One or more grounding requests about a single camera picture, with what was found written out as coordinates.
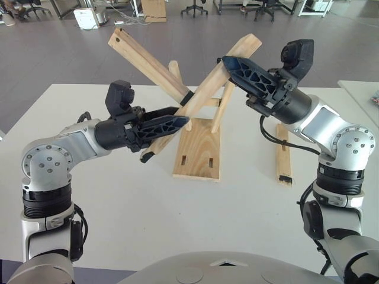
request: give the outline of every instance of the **office chair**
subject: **office chair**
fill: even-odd
[[[52,13],[50,12],[49,9],[43,8],[43,7],[35,7],[35,6],[33,6],[33,4],[37,5],[37,6],[41,6],[42,4],[41,4],[40,0],[17,0],[17,2],[20,3],[21,5],[24,5],[24,4],[29,4],[30,5],[29,9],[26,9],[26,11],[23,12],[23,15],[27,16],[28,18],[30,18],[29,13],[31,11],[33,11],[35,13],[37,19],[40,19],[38,17],[38,15],[37,15],[37,12],[36,12],[37,10],[42,11],[42,13],[44,13],[44,14],[46,12],[48,12],[49,15],[52,16]]]
[[[193,4],[192,6],[187,6],[187,8],[185,8],[184,10],[182,10],[182,11],[180,12],[180,16],[183,17],[183,12],[186,12],[187,15],[188,15],[188,12],[189,12],[190,10],[192,10],[192,9],[194,10],[194,15],[193,15],[194,18],[195,18],[195,11],[196,11],[196,10],[199,10],[200,13],[201,13],[201,15],[203,14],[203,12],[205,12],[205,14],[208,15],[208,11],[207,11],[207,10],[204,10],[204,9],[203,9],[203,6],[198,6],[198,5],[196,5],[196,0],[194,0],[194,4]]]
[[[273,7],[274,7],[277,0],[256,0],[256,1],[262,2],[262,6],[257,7],[257,8],[252,8],[252,9],[246,9],[245,16],[248,15],[248,12],[255,11],[254,21],[257,22],[259,13],[262,15],[267,13],[271,16],[271,22],[274,22],[275,18],[274,18],[274,8]]]

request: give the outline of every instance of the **wooden stick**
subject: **wooden stick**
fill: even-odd
[[[217,98],[211,98],[209,99],[204,106],[206,107],[216,107],[218,108],[221,104],[221,99],[217,99]]]
[[[259,46],[261,41],[253,34],[248,34],[241,38],[228,52],[229,56],[250,57]],[[220,62],[209,73],[206,79],[196,89],[195,95],[188,101],[188,103],[180,108],[176,115],[184,115],[186,117],[194,116],[203,105],[220,89],[228,80],[229,73],[227,72],[224,64]],[[164,136],[156,139],[149,148],[147,148],[141,155],[140,160],[146,163],[153,155],[158,154],[174,137],[173,135]]]
[[[219,126],[221,123],[221,117],[223,117],[224,111],[226,110],[227,103],[230,101],[232,97],[232,93],[235,89],[235,84],[231,83],[231,81],[227,81],[225,84],[223,96],[221,97],[220,107],[217,109],[216,114],[214,115],[212,121],[212,133],[216,133],[219,130]]]
[[[116,28],[108,44],[177,102],[190,91],[123,29]]]
[[[277,125],[277,138],[288,141],[288,131],[282,125]],[[277,181],[284,185],[292,185],[291,155],[288,146],[277,145]]]
[[[182,78],[182,75],[180,73],[180,69],[179,69],[179,64],[177,61],[175,60],[171,60],[169,63],[168,63],[168,70],[170,70],[170,72],[177,78],[180,80],[180,82],[183,83],[183,78]],[[189,120],[187,122],[187,124],[185,125],[185,129],[187,131],[191,131],[192,129],[192,121]]]

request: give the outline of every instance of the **wooden base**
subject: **wooden base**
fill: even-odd
[[[288,141],[288,131],[282,124],[277,125],[277,138]],[[291,154],[288,146],[277,145],[277,181],[292,186]]]
[[[212,120],[192,118],[192,130],[182,130],[176,154],[175,178],[220,181],[220,129]]]

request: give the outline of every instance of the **wooden frame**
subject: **wooden frame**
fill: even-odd
[[[213,120],[192,118],[185,130],[182,130],[174,168],[174,176],[218,181],[220,179],[220,123],[234,90],[234,84],[229,82],[230,76],[223,63],[217,64],[196,89],[195,94],[184,104],[183,99],[191,92],[182,82],[177,62],[171,61],[168,70],[120,28],[115,30],[108,44],[174,100],[184,105],[176,112],[176,115],[192,118],[205,105],[218,108]],[[242,37],[227,55],[248,58],[261,44],[261,41],[253,34],[248,34]],[[223,97],[212,98],[223,85],[225,85]],[[146,162],[153,155],[158,154],[173,137],[174,134],[156,139],[142,153],[141,161]]]

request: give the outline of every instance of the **gray floor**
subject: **gray floor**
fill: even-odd
[[[178,60],[187,85],[199,84],[216,57],[247,33],[263,42],[253,59],[264,68],[281,66],[280,51],[286,42],[313,38],[314,65],[300,86],[337,87],[337,80],[379,79],[378,1],[338,1],[325,18],[291,17],[278,10],[273,23],[268,15],[253,22],[253,13],[244,18],[238,9],[219,16],[210,1],[207,18],[180,18],[180,9],[190,3],[170,0],[167,23],[126,27],[163,64]],[[0,129],[5,133],[52,83],[108,84],[124,79],[151,84],[107,45],[113,25],[81,31],[75,20],[40,15],[41,21],[32,13],[29,22],[0,25]]]

